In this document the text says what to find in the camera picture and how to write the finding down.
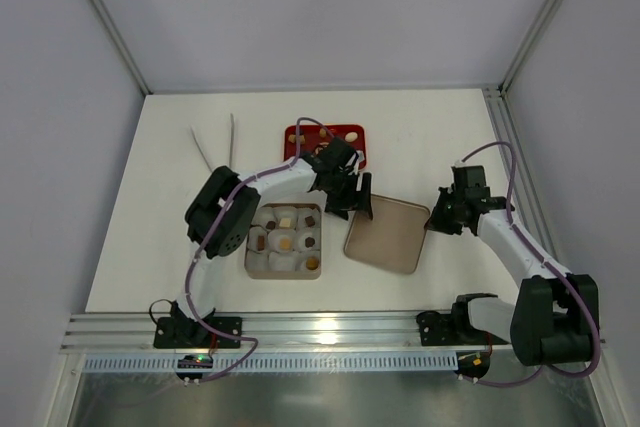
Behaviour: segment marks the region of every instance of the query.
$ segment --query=wire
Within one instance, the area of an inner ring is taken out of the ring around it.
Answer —
[[[600,363],[600,356],[601,356],[602,350],[601,350],[601,347],[600,347],[600,335],[598,333],[598,326],[596,325],[596,322],[593,319],[593,316],[591,315],[591,312],[589,312],[589,308],[584,303],[584,300],[582,300],[582,297],[580,297],[580,294],[578,294],[578,292],[573,287],[573,285],[571,285],[571,283],[567,280],[567,278],[564,275],[562,275],[562,273],[560,273],[560,271],[558,269],[556,269],[548,260],[546,260],[545,255],[543,253],[541,253],[536,248],[536,246],[534,246],[529,241],[529,239],[524,234],[524,232],[522,232],[522,230],[520,229],[518,224],[514,222],[513,213],[511,212],[511,209],[510,209],[511,198],[513,197],[513,189],[514,189],[514,183],[515,183],[515,177],[516,177],[516,154],[515,154],[515,150],[514,150],[513,146],[511,145],[511,143],[505,142],[505,141],[502,141],[502,140],[499,140],[499,141],[496,141],[496,142],[490,142],[488,144],[483,145],[482,147],[477,148],[476,150],[470,152],[469,154],[467,154],[462,159],[462,161],[466,162],[467,160],[469,160],[474,155],[482,152],[485,149],[488,149],[489,147],[494,147],[494,146],[506,147],[509,150],[509,154],[510,154],[510,157],[511,157],[511,164],[509,166],[509,183],[507,184],[507,209],[506,209],[507,220],[509,221],[509,226],[513,229],[513,232],[522,241],[522,243],[527,247],[527,249],[531,252],[531,254],[539,262],[541,262],[542,265],[549,270],[549,272],[551,272],[556,278],[558,278],[558,280],[560,280],[562,285],[564,285],[564,287],[567,289],[569,294],[571,294],[573,299],[576,301],[576,304],[580,308],[580,311],[582,312],[582,315],[584,315],[585,319],[587,320],[587,324],[589,325],[589,329],[591,330],[591,340],[592,340],[592,344],[593,344],[593,355],[591,356],[591,363],[589,364],[589,366],[587,368],[585,368],[581,372],[567,372],[565,370],[562,370],[562,369],[556,367],[555,365],[550,365],[549,368],[552,371],[554,371],[554,372],[556,372],[556,373],[558,373],[560,375],[564,375],[565,377],[571,377],[571,378],[574,378],[574,379],[580,379],[580,378],[587,377],[587,376],[591,375],[591,373],[594,370],[596,370],[596,368],[598,367],[598,364]],[[517,387],[519,385],[523,385],[523,384],[535,379],[536,377],[538,377],[538,375],[540,374],[541,371],[542,371],[542,367],[540,367],[530,377],[527,377],[527,378],[525,378],[525,379],[523,379],[521,381],[517,381],[517,382],[497,383],[497,382],[489,382],[489,381],[478,380],[477,383],[479,383],[481,385],[487,385],[487,386],[490,386],[490,387]]]
[[[220,212],[218,213],[218,215],[216,216],[215,220],[213,221],[213,224],[211,224],[211,227],[209,228],[209,231],[206,233],[206,235],[202,239],[202,242],[200,243],[200,245],[196,249],[195,253],[193,254],[193,258],[191,259],[191,262],[190,262],[189,267],[187,269],[187,275],[185,276],[185,280],[184,280],[185,299],[187,301],[187,306],[189,307],[189,310],[191,311],[191,315],[196,320],[196,322],[198,322],[205,330],[207,330],[208,332],[210,332],[212,334],[217,335],[218,337],[222,337],[222,338],[229,339],[229,340],[241,341],[241,342],[243,342],[243,341],[244,342],[252,342],[251,348],[240,359],[236,360],[229,367],[227,367],[227,368],[225,368],[225,369],[223,369],[223,370],[221,370],[219,372],[216,372],[215,374],[212,374],[212,375],[202,379],[202,382],[210,382],[212,380],[216,380],[216,379],[219,379],[221,377],[224,377],[229,372],[231,372],[233,369],[235,369],[240,364],[242,364],[242,362],[247,360],[251,356],[251,354],[253,354],[253,352],[255,352],[256,348],[258,347],[258,339],[256,339],[255,337],[227,334],[226,332],[222,332],[221,330],[218,330],[218,329],[215,329],[214,327],[211,327],[209,324],[207,324],[202,319],[202,317],[200,316],[200,314],[196,310],[196,306],[193,303],[193,300],[191,298],[191,278],[193,276],[193,272],[195,271],[196,265],[200,261],[200,257],[202,255],[202,252],[204,251],[204,249],[207,247],[207,245],[211,241],[211,238],[213,237],[213,234],[216,232],[218,226],[222,222],[222,218],[224,217],[225,213],[229,210],[229,207],[233,203],[233,199],[238,194],[238,192],[240,192],[240,190],[242,190],[244,187],[246,187],[250,183],[255,182],[256,180],[258,180],[259,178],[267,176],[267,175],[271,175],[271,174],[276,174],[278,172],[283,172],[285,170],[288,170],[291,167],[293,167],[296,164],[296,162],[298,162],[298,160],[300,159],[300,154],[301,154],[300,124],[303,121],[312,122],[314,124],[317,124],[320,127],[324,128],[329,133],[329,135],[331,137],[335,137],[333,132],[331,132],[321,122],[319,122],[319,121],[317,121],[315,119],[312,119],[310,117],[300,117],[296,121],[296,155],[293,157],[291,162],[285,163],[283,165],[280,165],[278,167],[274,167],[274,168],[271,168],[271,169],[266,169],[266,170],[263,170],[261,172],[258,172],[256,174],[254,174],[254,175],[251,175],[250,177],[244,179],[242,182],[240,182],[238,185],[236,185],[233,188],[231,193],[227,196],[227,200],[225,201],[224,206],[222,207],[222,209],[220,209]]]
[[[169,299],[158,299],[154,302],[151,302],[151,305],[149,306],[149,318],[151,319],[151,322],[153,322],[155,324],[156,327],[158,327],[158,321],[155,319],[155,317],[153,316],[153,306],[156,305],[158,302],[168,302],[169,305],[172,305],[173,302],[171,302]]]
[[[487,345],[489,347],[488,355],[491,357],[491,354],[493,354],[493,335],[491,335],[491,332],[487,332]]]
[[[204,239],[202,239],[202,243],[198,246],[198,248],[196,249],[196,252],[193,255],[193,258],[191,259],[191,262],[189,264],[189,268],[187,270],[187,275],[185,277],[185,297],[187,300],[187,305],[189,307],[189,310],[191,311],[191,314],[193,315],[193,317],[196,319],[196,321],[202,326],[204,327],[207,331],[209,331],[212,334],[212,344],[215,345],[217,347],[217,341],[218,341],[218,337],[223,337],[225,339],[229,339],[229,340],[237,340],[237,341],[247,341],[247,342],[252,342],[253,345],[251,346],[251,348],[247,351],[246,354],[244,354],[240,359],[238,359],[236,362],[234,362],[233,364],[231,364],[229,367],[227,367],[226,369],[223,369],[219,372],[216,372],[215,374],[212,374],[208,377],[205,377],[204,379],[202,379],[202,381],[200,383],[204,383],[204,382],[210,382],[212,380],[216,380],[219,379],[221,377],[226,376],[229,372],[231,372],[233,369],[235,369],[236,367],[238,367],[242,362],[244,362],[245,360],[247,360],[249,358],[249,356],[251,356],[251,354],[253,354],[253,352],[256,350],[256,348],[258,347],[258,339],[256,339],[255,337],[248,337],[248,336],[240,336],[240,335],[231,335],[231,334],[227,334],[225,332],[222,332],[218,329],[215,329],[213,327],[211,327],[209,324],[207,324],[206,322],[204,322],[204,320],[202,320],[202,317],[200,317],[200,315],[198,314],[198,312],[196,311],[195,305],[193,304],[193,301],[191,300],[191,277],[193,275],[194,269],[198,263],[198,261],[200,260],[200,256],[202,255],[202,252],[204,251],[204,249],[207,247],[207,245],[209,244],[209,241],[211,240],[211,237],[213,237],[213,234],[215,233],[216,229],[218,228],[218,226],[220,225],[220,222],[222,221],[222,217],[224,216],[224,214],[227,212],[227,210],[229,210],[229,207],[231,206],[231,204],[233,203],[233,199],[235,198],[235,196],[237,195],[237,193],[240,191],[240,189],[242,189],[243,187],[245,187],[246,185],[250,184],[251,182],[254,182],[255,180],[259,179],[260,177],[264,177],[265,175],[271,175],[271,174],[275,174],[278,172],[283,172],[287,169],[290,169],[291,167],[293,167],[296,162],[298,162],[298,160],[300,159],[300,155],[301,155],[301,147],[300,147],[300,124],[303,121],[307,121],[307,122],[312,122],[314,124],[319,125],[320,127],[324,128],[325,131],[329,134],[329,136],[331,138],[335,137],[335,135],[333,134],[333,132],[331,132],[329,130],[328,127],[326,127],[324,124],[322,124],[321,122],[312,119],[310,117],[300,117],[297,121],[296,121],[296,154],[293,157],[293,159],[291,160],[291,162],[289,162],[288,164],[284,164],[281,165],[279,167],[275,167],[272,169],[267,169],[264,170],[262,172],[258,172],[257,174],[249,177],[248,179],[245,179],[244,181],[240,182],[229,194],[229,196],[227,197],[227,200],[224,204],[224,206],[222,207],[222,209],[220,210],[220,212],[218,213],[218,215],[216,216],[213,224],[211,225],[211,227],[209,228],[209,231],[207,232],[207,234],[205,235]],[[196,145],[198,146],[198,149],[200,150],[200,154],[203,156],[203,158],[205,159],[205,161],[207,162],[207,164],[209,164],[209,162],[206,159],[206,156],[204,155],[203,150],[201,149],[201,146],[198,142],[198,139],[196,137],[196,133],[193,129],[193,127],[191,128],[191,133],[193,135],[193,138],[196,142]],[[149,306],[149,317],[151,318],[151,321],[157,326],[158,322],[156,321],[156,319],[153,317],[153,312],[152,312],[152,308],[153,306],[158,303],[158,302],[162,302],[162,301],[166,301],[169,302],[170,304],[172,304],[173,302],[171,302],[169,299],[159,299],[156,300],[155,302],[152,302],[151,305]],[[207,365],[210,365],[211,367],[213,367],[213,357],[211,356],[211,347],[209,348],[209,357],[211,359],[211,364],[199,364],[202,367],[205,367]],[[91,414],[91,412],[93,411],[96,402],[99,400],[100,402],[104,402],[104,403],[108,403],[109,405],[116,407],[116,408],[124,408],[124,409],[128,409],[128,408],[133,408],[133,407],[137,407],[139,405],[144,404],[145,402],[165,393],[166,391],[172,389],[173,387],[175,387],[175,384],[169,384],[166,385],[160,389],[158,389],[156,392],[153,392],[152,394],[148,395],[147,397],[145,397],[144,399],[137,401],[137,402],[132,402],[132,403],[117,403],[117,402],[111,402],[107,399],[104,399],[101,395],[101,392],[99,391],[98,393],[96,393],[96,395],[94,396],[94,398],[92,399],[91,403],[89,404],[89,407],[87,408],[87,411],[85,412],[85,415],[83,416],[80,425],[84,426],[87,422],[87,420],[89,419],[89,416]]]
[[[211,334],[211,344],[209,344],[209,357],[213,360],[213,354],[218,350],[218,337]]]

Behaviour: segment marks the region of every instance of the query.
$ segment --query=white wall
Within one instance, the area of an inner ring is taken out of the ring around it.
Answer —
[[[0,412],[13,427],[42,421],[142,96],[85,0],[0,0],[0,13]]]
[[[153,91],[502,80],[543,0],[104,0]]]
[[[510,95],[554,237],[599,284],[604,337],[635,401],[639,74],[640,0],[565,0]]]

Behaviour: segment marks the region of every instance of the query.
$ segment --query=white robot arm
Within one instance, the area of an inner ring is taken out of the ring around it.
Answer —
[[[507,199],[491,196],[482,166],[452,170],[454,183],[440,188],[428,228],[449,235],[469,228],[497,254],[520,288],[516,305],[490,294],[458,297],[454,307],[460,311],[462,306],[464,324],[510,342],[524,365],[590,360],[594,327],[596,337],[598,329],[593,279],[572,274],[538,244]]]
[[[359,174],[357,160],[353,147],[334,139],[318,155],[306,153],[299,162],[287,161],[260,174],[239,175],[220,167],[186,213],[188,236],[204,245],[206,256],[215,261],[241,245],[260,205],[310,190],[327,193],[326,212],[348,219],[349,211],[358,210],[373,218],[371,174]],[[456,328],[489,332],[510,342],[524,365],[590,360],[598,329],[595,282],[588,275],[572,274],[542,249],[507,199],[491,196],[483,167],[452,169],[454,183],[440,188],[427,227],[449,235],[469,228],[497,254],[520,288],[516,305],[491,294],[459,296],[454,308],[462,311],[464,322]],[[186,285],[196,291],[185,289],[173,303],[173,331],[190,338],[192,345],[206,342],[202,322],[213,318],[212,296],[202,286],[211,284],[206,276],[214,269],[190,269]]]

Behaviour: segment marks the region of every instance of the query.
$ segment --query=black bracket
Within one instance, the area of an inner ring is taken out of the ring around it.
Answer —
[[[203,318],[208,325],[229,335],[242,335],[242,317],[224,317],[212,312]],[[215,339],[218,349],[239,349],[240,341]],[[158,319],[153,346],[156,349],[209,349],[212,334],[196,321],[186,317],[174,302],[170,317]]]
[[[420,333],[420,344],[423,347],[447,347],[465,345],[491,346],[486,351],[458,350],[458,370],[456,374],[482,378],[491,366],[491,350],[493,345],[506,345],[508,342],[477,330],[469,323],[468,303],[482,297],[495,297],[492,294],[468,294],[458,296],[451,306],[451,313],[445,314],[435,310],[427,310],[416,316]]]
[[[445,347],[455,345],[487,344],[487,332],[471,327],[469,323],[468,303],[481,297],[495,297],[492,294],[460,295],[451,306],[451,313],[427,310],[416,316],[423,347]],[[508,342],[491,336],[493,345],[507,345]]]

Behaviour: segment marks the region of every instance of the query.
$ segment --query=food item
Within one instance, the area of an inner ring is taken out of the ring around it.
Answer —
[[[293,250],[293,239],[296,235],[295,230],[276,229],[269,232],[267,241],[269,248],[275,252],[291,252]]]
[[[259,225],[264,229],[273,230],[276,228],[276,216],[271,207],[260,207],[256,210],[251,225]]]
[[[307,268],[307,270],[316,270],[318,267],[320,267],[320,261],[315,257],[309,257],[305,261],[305,267]]]
[[[298,228],[320,225],[320,215],[318,209],[310,209],[309,207],[298,209]]]
[[[317,271],[320,267],[320,251],[309,250],[298,254],[297,269],[300,272]]]
[[[295,143],[296,143],[296,134],[291,134],[291,135],[289,136],[289,142],[291,142],[292,144],[295,144]],[[303,145],[303,144],[304,144],[304,142],[305,142],[305,140],[304,140],[304,135],[301,135],[301,136],[300,136],[300,145]]]
[[[320,142],[317,147],[313,150],[313,155],[318,155],[320,152],[324,150],[324,148],[329,145],[329,142]]]
[[[294,248],[298,252],[306,252],[320,247],[320,229],[300,229],[296,233]]]
[[[273,208],[273,213],[281,229],[295,229],[298,220],[298,209],[292,205],[282,205]]]
[[[267,248],[267,231],[260,226],[251,227],[247,238],[247,247],[254,252],[262,252]]]
[[[258,252],[262,252],[267,248],[267,238],[264,235],[258,236],[258,248],[256,249]]]
[[[280,250],[291,250],[291,239],[282,237],[278,245],[280,246]]]

